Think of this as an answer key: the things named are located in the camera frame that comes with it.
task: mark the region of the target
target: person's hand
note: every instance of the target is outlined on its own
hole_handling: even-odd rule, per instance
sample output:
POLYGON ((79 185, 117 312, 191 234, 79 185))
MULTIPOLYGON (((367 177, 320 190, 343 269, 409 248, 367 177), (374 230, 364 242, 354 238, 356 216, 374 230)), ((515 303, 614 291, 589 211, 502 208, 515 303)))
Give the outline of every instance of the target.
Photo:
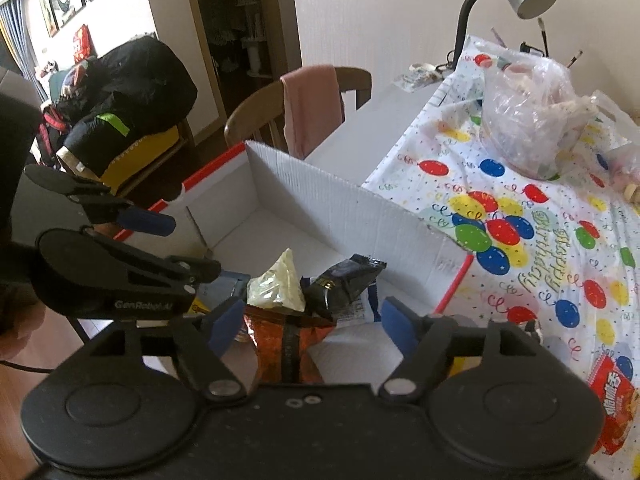
POLYGON ((0 285, 0 360, 13 359, 27 346, 45 310, 30 285, 0 285))

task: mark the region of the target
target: metal screw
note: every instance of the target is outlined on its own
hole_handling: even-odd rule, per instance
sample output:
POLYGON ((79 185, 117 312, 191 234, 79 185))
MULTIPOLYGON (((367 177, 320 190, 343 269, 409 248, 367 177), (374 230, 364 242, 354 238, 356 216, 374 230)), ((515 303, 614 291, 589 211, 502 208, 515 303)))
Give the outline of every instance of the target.
POLYGON ((307 404, 320 404, 322 402, 322 397, 317 395, 308 395, 305 397, 305 402, 307 404))
POLYGON ((302 402, 302 399, 287 399, 284 401, 284 403, 290 408, 302 408, 302 406, 305 405, 305 403, 302 402))
POLYGON ((415 390, 418 389, 418 386, 409 379, 389 379, 385 383, 385 390, 389 395, 400 396, 400 395, 409 395, 412 394, 415 390))
POLYGON ((240 392, 240 384, 231 379, 220 379, 209 385, 209 393, 214 397, 231 397, 240 392))

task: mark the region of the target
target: green stripe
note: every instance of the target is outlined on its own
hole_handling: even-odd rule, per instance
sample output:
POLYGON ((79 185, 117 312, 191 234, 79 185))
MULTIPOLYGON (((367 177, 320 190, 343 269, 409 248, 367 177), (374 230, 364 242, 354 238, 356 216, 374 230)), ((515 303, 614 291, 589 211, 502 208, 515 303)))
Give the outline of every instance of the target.
POLYGON ((129 128, 127 128, 126 124, 123 123, 120 120, 120 118, 114 114, 106 113, 106 114, 100 114, 96 117, 98 117, 98 119, 102 119, 106 123, 109 123, 116 130, 118 130, 124 137, 126 137, 127 134, 129 133, 129 128))

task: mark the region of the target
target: white cardboard box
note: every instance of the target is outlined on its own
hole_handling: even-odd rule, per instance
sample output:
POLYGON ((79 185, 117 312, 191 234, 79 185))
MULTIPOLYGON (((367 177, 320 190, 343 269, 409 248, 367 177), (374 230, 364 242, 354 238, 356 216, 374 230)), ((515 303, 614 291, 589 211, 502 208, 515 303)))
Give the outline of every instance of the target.
MULTIPOLYGON (((443 312, 473 260, 455 241, 378 195, 256 142, 232 148, 188 178, 175 201, 152 209, 174 216, 167 238, 123 232, 120 240, 157 256, 202 256, 260 276, 291 248, 300 276, 319 276, 354 253, 387 263, 380 301, 395 296, 421 315, 443 312)), ((223 361, 246 384, 250 345, 223 361)), ((401 360, 380 323, 334 330, 311 355, 327 383, 377 388, 401 360)))

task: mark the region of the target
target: red balloon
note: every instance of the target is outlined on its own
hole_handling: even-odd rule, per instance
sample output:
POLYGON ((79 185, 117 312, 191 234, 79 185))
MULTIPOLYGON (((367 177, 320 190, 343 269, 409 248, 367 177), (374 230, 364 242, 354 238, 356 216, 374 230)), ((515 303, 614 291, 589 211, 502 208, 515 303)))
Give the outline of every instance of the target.
POLYGON ((596 229, 596 226, 593 225, 591 222, 587 222, 586 220, 581 220, 578 222, 578 224, 584 227, 584 230, 587 231, 594 238, 600 238, 600 233, 596 229))
POLYGON ((469 196, 478 200, 478 202, 482 204, 482 207, 484 207, 484 210, 488 213, 498 211, 498 203, 490 194, 485 193, 484 191, 471 191, 469 196))
POLYGON ((591 179, 596 183, 597 186, 604 187, 604 182, 601 178, 595 176, 593 173, 590 173, 591 179))
POLYGON ((449 167, 439 160, 424 160, 419 166, 425 173, 433 176, 445 176, 449 173, 449 167))
POLYGON ((520 235, 504 218, 488 220, 486 222, 486 230, 489 231, 494 240, 501 244, 517 245, 520 243, 520 235))
POLYGON ((481 66, 482 68, 491 68, 494 62, 491 60, 491 57, 487 56, 487 54, 478 54, 474 61, 476 65, 481 66))
POLYGON ((507 319, 512 323, 519 324, 533 321, 536 319, 536 315, 526 306, 512 306, 507 311, 507 319))
POLYGON ((584 280, 584 296, 595 308, 607 306, 607 295, 602 287, 593 280, 584 280))
POLYGON ((527 186, 524 187, 524 194, 527 195, 527 198, 529 200, 533 200, 533 202, 536 202, 538 204, 543 204, 547 200, 549 200, 549 197, 545 195, 540 190, 540 188, 538 188, 537 186, 534 186, 533 184, 528 184, 527 186))

